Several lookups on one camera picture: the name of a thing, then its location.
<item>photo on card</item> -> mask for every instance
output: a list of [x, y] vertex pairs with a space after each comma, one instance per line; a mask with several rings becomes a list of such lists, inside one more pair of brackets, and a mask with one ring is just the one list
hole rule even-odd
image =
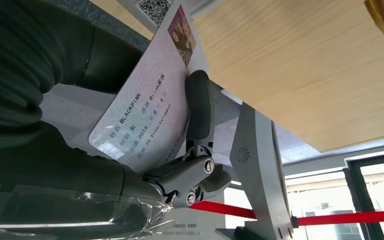
[[178, 8], [167, 31], [168, 34], [170, 34], [171, 40], [182, 58], [184, 65], [188, 67], [196, 42], [182, 6]]

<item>red barrier rope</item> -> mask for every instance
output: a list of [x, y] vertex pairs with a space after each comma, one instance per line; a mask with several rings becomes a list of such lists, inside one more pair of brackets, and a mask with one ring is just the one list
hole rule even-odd
[[[217, 214], [238, 216], [249, 219], [257, 219], [253, 210], [225, 205], [217, 202], [202, 201], [189, 207], [201, 211]], [[384, 211], [357, 212], [347, 214], [335, 214], [326, 216], [298, 217], [298, 226], [324, 225], [324, 224], [352, 224], [352, 223], [379, 223], [384, 222]]]

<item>metal bracket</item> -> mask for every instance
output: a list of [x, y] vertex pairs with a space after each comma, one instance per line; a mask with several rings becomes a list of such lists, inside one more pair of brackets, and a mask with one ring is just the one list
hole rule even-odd
[[[293, 227], [287, 207], [276, 135], [270, 119], [242, 104], [230, 162], [257, 217], [228, 239], [244, 240], [252, 232], [263, 240], [290, 240]], [[218, 230], [219, 234], [231, 231]]]

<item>wooden panel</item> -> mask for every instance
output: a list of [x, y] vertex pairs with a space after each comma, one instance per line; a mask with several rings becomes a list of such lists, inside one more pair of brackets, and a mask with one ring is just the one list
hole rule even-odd
[[363, 0], [224, 0], [194, 24], [211, 79], [314, 148], [384, 138], [384, 36]]
[[90, 0], [93, 4], [100, 7], [107, 13], [111, 14], [122, 23], [131, 27], [136, 32], [140, 33], [147, 39], [152, 39], [154, 34], [140, 23], [133, 15], [131, 15], [120, 3], [116, 0]]

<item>id card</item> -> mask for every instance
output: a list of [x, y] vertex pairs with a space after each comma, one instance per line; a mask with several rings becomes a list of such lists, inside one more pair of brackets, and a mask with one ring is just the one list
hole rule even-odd
[[174, 159], [189, 124], [185, 79], [196, 70], [208, 72], [208, 63], [187, 9], [175, 0], [89, 143], [137, 174]]

